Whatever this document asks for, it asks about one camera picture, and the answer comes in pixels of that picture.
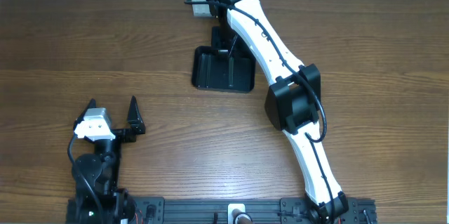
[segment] black object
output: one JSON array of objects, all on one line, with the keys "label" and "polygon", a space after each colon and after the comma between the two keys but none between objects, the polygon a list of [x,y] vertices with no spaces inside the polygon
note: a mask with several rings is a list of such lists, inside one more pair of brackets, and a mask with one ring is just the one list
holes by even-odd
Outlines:
[{"label": "black object", "polygon": [[[95,100],[89,102],[87,108],[75,121],[83,121],[87,109],[96,108]],[[137,100],[133,96],[128,112],[130,129],[114,129],[115,139],[96,140],[93,154],[83,154],[75,161],[81,174],[88,181],[88,187],[82,177],[72,167],[72,175],[76,181],[76,197],[74,214],[67,213],[68,223],[99,223],[102,218],[106,223],[120,223],[121,219],[133,220],[137,211],[133,198],[125,189],[118,188],[121,144],[133,143],[136,135],[145,133],[145,125],[139,113]],[[95,205],[91,188],[100,199],[103,213],[99,213]]]},{"label": "black object", "polygon": [[[254,223],[312,223],[307,216],[308,205],[305,198],[165,200],[163,197],[134,197],[134,202],[138,209],[142,209],[145,224],[211,224],[214,221],[223,224],[227,223],[227,206],[231,203],[245,204],[246,213]],[[348,212],[340,216],[342,224],[370,224],[363,210],[371,223],[377,224],[374,200],[348,198],[348,202]],[[69,201],[67,219],[73,216],[75,208],[74,202]]]},{"label": "black object", "polygon": [[[321,99],[320,72],[314,64],[301,67],[298,72],[313,88],[318,99]],[[318,107],[310,93],[301,85],[290,84],[294,81],[293,75],[283,79],[276,78],[276,83],[268,89],[265,99],[265,112],[270,122],[277,130],[287,130],[296,134],[299,127],[308,122],[318,121]]]},{"label": "black object", "polygon": [[[234,4],[240,0],[206,0]],[[212,28],[211,46],[195,50],[192,84],[199,89],[247,93],[254,88],[255,58],[227,23],[227,9],[210,6],[219,27]]]}]

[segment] wooden tabletop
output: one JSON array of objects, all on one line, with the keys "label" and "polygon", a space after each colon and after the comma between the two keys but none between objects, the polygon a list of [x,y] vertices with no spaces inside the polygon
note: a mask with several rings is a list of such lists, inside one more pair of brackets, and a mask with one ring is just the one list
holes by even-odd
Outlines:
[{"label": "wooden tabletop", "polygon": [[[286,46],[322,76],[323,144],[350,197],[380,223],[443,223],[448,0],[260,0]],[[167,199],[304,195],[286,137],[249,94],[191,85],[214,19],[183,0],[0,0],[0,222],[65,221],[72,123],[91,98],[114,128],[132,95],[147,134],[123,145],[120,185]],[[93,146],[77,141],[76,156]]]}]

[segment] black cable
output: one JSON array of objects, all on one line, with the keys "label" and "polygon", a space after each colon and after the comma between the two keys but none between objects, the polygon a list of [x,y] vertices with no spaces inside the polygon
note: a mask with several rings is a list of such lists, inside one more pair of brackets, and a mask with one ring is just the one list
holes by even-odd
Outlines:
[{"label": "black cable", "polygon": [[281,60],[281,62],[283,63],[283,65],[285,67],[287,67],[288,70],[290,70],[293,74],[293,76],[307,89],[307,91],[311,94],[311,96],[314,98],[314,102],[315,104],[318,106],[320,113],[321,113],[321,119],[323,121],[323,131],[321,132],[320,137],[317,140],[314,140],[309,133],[305,133],[307,139],[310,141],[310,144],[312,146],[312,149],[314,151],[315,154],[315,158],[316,158],[316,162],[318,163],[318,166],[320,168],[320,172],[321,172],[321,176],[324,179],[324,182],[326,183],[326,187],[328,188],[328,192],[329,192],[329,197],[330,197],[330,205],[332,207],[331,210],[331,215],[330,215],[330,223],[333,224],[334,223],[334,219],[333,216],[335,215],[335,206],[334,206],[334,201],[333,201],[333,196],[332,196],[332,191],[330,190],[330,186],[329,186],[329,182],[328,179],[326,177],[326,175],[324,174],[324,170],[323,167],[321,166],[321,162],[320,159],[318,157],[318,154],[316,153],[316,149],[315,149],[315,145],[314,143],[320,143],[323,141],[324,137],[326,136],[327,133],[327,121],[326,121],[326,114],[324,112],[323,106],[320,102],[320,100],[318,99],[318,96],[315,94],[313,88],[310,86],[310,84],[304,79],[302,78],[292,67],[290,67],[290,65],[288,65],[287,61],[284,59],[284,57],[282,56],[282,53],[280,52],[278,46],[276,45],[276,43],[274,42],[274,40],[272,39],[272,36],[268,33],[267,29],[265,29],[265,27],[259,22],[258,19],[254,18],[251,14],[242,11],[241,9],[238,9],[235,6],[232,5],[228,5],[228,4],[223,4],[220,2],[214,2],[214,1],[195,1],[192,2],[192,0],[186,0],[184,1],[184,4],[188,4],[188,5],[194,5],[194,4],[206,4],[206,5],[212,5],[212,6],[219,6],[219,7],[224,7],[227,8],[229,10],[234,10],[237,11],[243,15],[245,15],[246,17],[250,18],[252,21],[254,21],[254,23],[256,25],[259,25],[260,29],[262,29],[263,33],[265,35],[267,35],[267,40],[270,41],[272,43],[272,46],[274,47],[274,50],[277,52],[279,59]]},{"label": "black cable", "polygon": [[91,196],[93,198],[93,200],[95,201],[95,203],[97,204],[98,207],[98,213],[100,214],[101,217],[101,223],[105,224],[106,222],[104,221],[104,214],[103,214],[103,207],[101,206],[100,200],[98,199],[97,195],[95,194],[95,192],[92,190],[92,187],[89,185],[89,182],[86,180],[86,178],[84,177],[84,175],[82,174],[81,170],[79,169],[78,165],[76,165],[75,160],[73,159],[73,155],[72,155],[72,146],[73,143],[75,142],[75,139],[77,138],[77,135],[74,133],[72,139],[70,140],[69,143],[69,147],[67,148],[67,154],[69,155],[69,159],[73,165],[73,168],[75,169],[75,171],[78,173],[78,175],[81,177],[81,180],[84,182],[84,185],[86,186],[86,188],[88,189],[88,191],[91,193]]},{"label": "black cable", "polygon": [[288,65],[287,61],[283,58],[282,53],[280,52],[278,46],[276,45],[276,43],[274,43],[274,41],[272,39],[272,36],[268,33],[267,29],[265,29],[265,27],[259,22],[258,19],[254,18],[251,14],[238,9],[235,6],[228,5],[228,4],[223,4],[223,3],[219,3],[219,2],[212,2],[212,1],[195,1],[195,2],[192,2],[192,0],[186,0],[186,1],[184,1],[184,4],[189,4],[189,5],[207,4],[207,5],[225,7],[225,8],[228,8],[229,10],[234,10],[234,11],[237,11],[237,12],[245,15],[246,17],[248,17],[252,21],[254,21],[256,25],[259,25],[259,27],[262,29],[262,31],[267,35],[267,39],[272,43],[272,46],[274,47],[274,50],[276,50],[276,52],[278,53],[279,59],[281,59],[282,64],[284,66],[286,66],[287,69],[292,72],[293,76],[295,76],[295,78],[307,89],[307,91],[314,98],[314,102],[315,102],[315,104],[318,106],[318,108],[320,110],[321,119],[323,120],[323,131],[321,132],[321,135],[320,135],[320,137],[317,140],[314,140],[309,135],[309,133],[305,133],[307,139],[312,141],[313,143],[320,143],[321,141],[323,141],[324,137],[326,136],[328,124],[327,124],[327,121],[326,121],[326,114],[324,112],[324,109],[323,109],[323,106],[322,106],[320,100],[318,99],[318,96],[315,94],[315,92],[314,92],[313,88],[310,86],[310,84],[304,78],[302,78],[292,67],[290,67],[290,65]]}]

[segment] wooden table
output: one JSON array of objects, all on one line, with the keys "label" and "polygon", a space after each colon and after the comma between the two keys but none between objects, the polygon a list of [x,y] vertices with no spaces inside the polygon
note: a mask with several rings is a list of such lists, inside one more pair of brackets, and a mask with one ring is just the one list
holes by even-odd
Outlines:
[{"label": "wooden table", "polygon": [[[214,19],[183,0],[0,0],[0,221],[65,220],[66,148],[91,98],[114,127],[135,95],[147,134],[123,146],[120,184],[167,199],[301,197],[286,137],[249,94],[199,91],[194,49]],[[322,73],[324,147],[381,223],[443,223],[448,0],[261,0],[286,46]],[[93,146],[77,141],[76,155]]]}]

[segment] wood grain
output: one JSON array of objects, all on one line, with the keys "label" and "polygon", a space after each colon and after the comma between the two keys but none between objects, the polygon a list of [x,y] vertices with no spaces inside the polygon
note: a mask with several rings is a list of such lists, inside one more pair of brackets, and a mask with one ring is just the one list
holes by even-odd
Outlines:
[{"label": "wood grain", "polygon": [[[199,91],[193,51],[215,20],[183,0],[0,0],[0,222],[61,223],[66,147],[90,98],[147,134],[123,146],[121,186],[168,199],[300,197],[302,173],[249,94]],[[347,195],[380,223],[443,223],[447,202],[447,0],[261,0],[287,47],[322,73],[324,145]],[[92,151],[79,142],[76,155]]]}]

